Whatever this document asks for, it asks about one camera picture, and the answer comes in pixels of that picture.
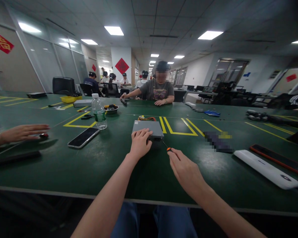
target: woman in gray t-shirt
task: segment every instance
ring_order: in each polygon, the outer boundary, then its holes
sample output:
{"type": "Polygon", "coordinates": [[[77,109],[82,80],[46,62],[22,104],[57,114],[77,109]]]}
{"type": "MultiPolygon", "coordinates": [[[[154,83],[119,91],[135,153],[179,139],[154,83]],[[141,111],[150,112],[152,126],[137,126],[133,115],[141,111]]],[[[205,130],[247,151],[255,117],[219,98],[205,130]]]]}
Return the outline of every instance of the woman in gray t-shirt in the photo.
{"type": "Polygon", "coordinates": [[[120,98],[126,99],[137,96],[139,94],[146,95],[147,100],[155,101],[155,105],[173,103],[174,89],[170,82],[166,82],[169,65],[166,61],[160,61],[157,64],[157,78],[148,81],[140,88],[129,94],[123,94],[120,98]]]}

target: screwdriver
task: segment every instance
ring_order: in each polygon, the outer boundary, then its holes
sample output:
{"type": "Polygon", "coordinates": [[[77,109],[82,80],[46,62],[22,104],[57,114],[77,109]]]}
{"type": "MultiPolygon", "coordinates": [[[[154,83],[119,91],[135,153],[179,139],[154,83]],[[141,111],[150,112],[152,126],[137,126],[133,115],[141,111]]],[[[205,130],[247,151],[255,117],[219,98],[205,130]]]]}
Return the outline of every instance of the screwdriver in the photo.
{"type": "Polygon", "coordinates": [[[167,148],[167,152],[168,151],[171,151],[171,148],[170,147],[167,147],[167,145],[165,144],[165,146],[166,146],[166,148],[167,148]]]}
{"type": "Polygon", "coordinates": [[[124,99],[120,99],[120,101],[121,101],[125,106],[127,106],[127,103],[126,103],[126,101],[125,101],[124,99]]]}

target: smartphone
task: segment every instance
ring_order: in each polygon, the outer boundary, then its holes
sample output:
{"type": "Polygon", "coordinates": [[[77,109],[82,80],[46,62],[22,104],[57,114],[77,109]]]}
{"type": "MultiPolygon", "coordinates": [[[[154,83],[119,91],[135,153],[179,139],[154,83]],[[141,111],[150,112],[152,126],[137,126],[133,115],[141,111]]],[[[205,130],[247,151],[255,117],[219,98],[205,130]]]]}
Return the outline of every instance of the smartphone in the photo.
{"type": "Polygon", "coordinates": [[[213,146],[217,152],[232,154],[234,149],[232,149],[226,141],[219,138],[216,132],[204,132],[205,139],[213,146]]]}
{"type": "Polygon", "coordinates": [[[276,162],[277,164],[280,164],[281,166],[295,172],[298,174],[298,163],[293,161],[293,160],[290,160],[280,154],[277,154],[267,148],[264,148],[260,145],[252,145],[250,147],[250,149],[254,152],[256,152],[257,154],[260,154],[262,156],[264,156],[265,158],[267,159],[270,159],[274,162],[276,162]]]}
{"type": "Polygon", "coordinates": [[[85,131],[83,131],[81,134],[79,134],[77,137],[75,137],[73,140],[71,140],[67,146],[73,147],[73,148],[82,148],[84,145],[86,145],[95,135],[97,135],[99,132],[99,129],[97,128],[87,128],[85,131]]]}

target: air vent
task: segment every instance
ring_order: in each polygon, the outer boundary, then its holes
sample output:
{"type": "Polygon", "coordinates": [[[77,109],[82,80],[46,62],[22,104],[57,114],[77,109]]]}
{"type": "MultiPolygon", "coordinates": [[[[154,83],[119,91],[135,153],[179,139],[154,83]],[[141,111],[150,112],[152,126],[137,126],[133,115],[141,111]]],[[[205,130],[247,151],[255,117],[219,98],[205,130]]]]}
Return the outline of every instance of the air vent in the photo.
{"type": "Polygon", "coordinates": [[[169,35],[150,35],[150,37],[178,38],[178,36],[169,36],[169,35]]]}
{"type": "Polygon", "coordinates": [[[57,25],[58,27],[62,28],[63,30],[67,31],[68,33],[72,34],[73,36],[75,36],[73,33],[71,33],[70,31],[68,31],[67,29],[65,29],[64,27],[61,27],[60,25],[58,25],[57,23],[55,23],[54,21],[52,21],[49,18],[46,18],[49,22],[53,23],[54,25],[57,25]]]}
{"type": "Polygon", "coordinates": [[[268,42],[268,43],[276,43],[276,41],[266,41],[266,40],[245,40],[248,42],[268,42]]]}

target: jeans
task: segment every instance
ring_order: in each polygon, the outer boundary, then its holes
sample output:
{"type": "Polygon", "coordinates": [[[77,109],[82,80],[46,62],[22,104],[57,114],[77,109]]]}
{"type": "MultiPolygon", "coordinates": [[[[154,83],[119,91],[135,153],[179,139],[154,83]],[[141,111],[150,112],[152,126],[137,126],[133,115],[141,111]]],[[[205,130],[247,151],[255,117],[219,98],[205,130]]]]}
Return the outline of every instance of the jeans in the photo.
{"type": "MultiPolygon", "coordinates": [[[[198,237],[188,208],[158,205],[153,215],[158,227],[158,238],[198,237]]],[[[111,238],[125,237],[139,237],[139,213],[135,203],[123,203],[111,234],[111,238]]]]}

